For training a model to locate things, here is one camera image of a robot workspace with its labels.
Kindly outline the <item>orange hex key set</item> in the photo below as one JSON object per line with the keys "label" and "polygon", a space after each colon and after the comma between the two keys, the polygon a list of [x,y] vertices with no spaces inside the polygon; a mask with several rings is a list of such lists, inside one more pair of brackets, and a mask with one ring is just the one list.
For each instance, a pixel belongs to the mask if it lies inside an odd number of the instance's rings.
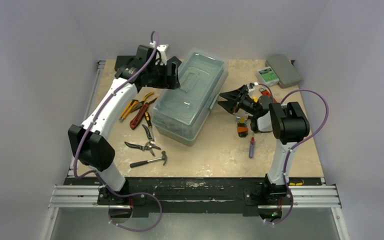
{"label": "orange hex key set", "polygon": [[237,134],[240,138],[245,138],[248,135],[248,120],[245,117],[236,116]]}

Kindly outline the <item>translucent green tool box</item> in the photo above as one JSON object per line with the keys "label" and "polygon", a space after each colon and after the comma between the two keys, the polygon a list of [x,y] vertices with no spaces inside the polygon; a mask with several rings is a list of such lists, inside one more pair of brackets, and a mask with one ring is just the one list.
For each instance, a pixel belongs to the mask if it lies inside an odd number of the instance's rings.
{"label": "translucent green tool box", "polygon": [[178,74],[180,88],[160,94],[151,121],[160,134],[192,146],[227,79],[228,61],[194,48],[180,64]]}

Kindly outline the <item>black handled screwdriver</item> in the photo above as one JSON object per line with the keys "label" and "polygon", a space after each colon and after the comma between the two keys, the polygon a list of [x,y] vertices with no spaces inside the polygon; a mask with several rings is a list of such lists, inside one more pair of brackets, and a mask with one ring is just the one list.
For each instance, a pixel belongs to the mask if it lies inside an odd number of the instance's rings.
{"label": "black handled screwdriver", "polygon": [[151,115],[148,111],[146,111],[144,113],[144,117],[145,117],[145,120],[147,122],[147,126],[148,126],[148,129],[149,131],[152,133],[153,132],[153,125],[152,125],[152,121],[151,121]]}

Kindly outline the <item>red black utility knife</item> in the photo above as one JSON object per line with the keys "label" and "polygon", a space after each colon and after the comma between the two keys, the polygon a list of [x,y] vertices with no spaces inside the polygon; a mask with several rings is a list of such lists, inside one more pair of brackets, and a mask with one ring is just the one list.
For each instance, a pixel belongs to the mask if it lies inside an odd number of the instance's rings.
{"label": "red black utility knife", "polygon": [[145,112],[148,110],[149,104],[144,103],[141,108],[139,109],[136,116],[130,121],[129,126],[132,130],[135,130],[139,124],[141,123],[142,119],[144,118]]}

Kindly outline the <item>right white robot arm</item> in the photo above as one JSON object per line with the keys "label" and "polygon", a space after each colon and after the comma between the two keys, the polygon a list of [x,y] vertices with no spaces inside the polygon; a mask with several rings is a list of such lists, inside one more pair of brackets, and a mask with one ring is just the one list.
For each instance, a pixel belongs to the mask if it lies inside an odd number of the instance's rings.
{"label": "right white robot arm", "polygon": [[247,122],[255,134],[272,133],[276,139],[275,153],[268,173],[264,177],[260,196],[268,204],[288,194],[289,171],[298,143],[310,133],[310,124],[298,102],[282,105],[267,86],[267,93],[254,100],[251,92],[256,83],[242,85],[235,90],[222,92],[218,101],[223,109],[234,115],[239,110],[249,114]]}

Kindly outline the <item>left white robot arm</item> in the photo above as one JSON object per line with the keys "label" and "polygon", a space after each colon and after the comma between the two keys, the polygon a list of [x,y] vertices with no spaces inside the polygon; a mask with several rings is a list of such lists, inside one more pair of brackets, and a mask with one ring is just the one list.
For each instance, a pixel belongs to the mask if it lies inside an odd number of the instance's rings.
{"label": "left white robot arm", "polygon": [[139,45],[136,54],[116,61],[114,80],[92,114],[80,125],[71,125],[68,138],[74,162],[81,162],[96,174],[109,197],[118,205],[126,203],[127,180],[117,169],[115,150],[108,142],[109,134],[122,111],[143,87],[175,90],[180,87],[180,61],[168,58],[167,44],[152,41]]}

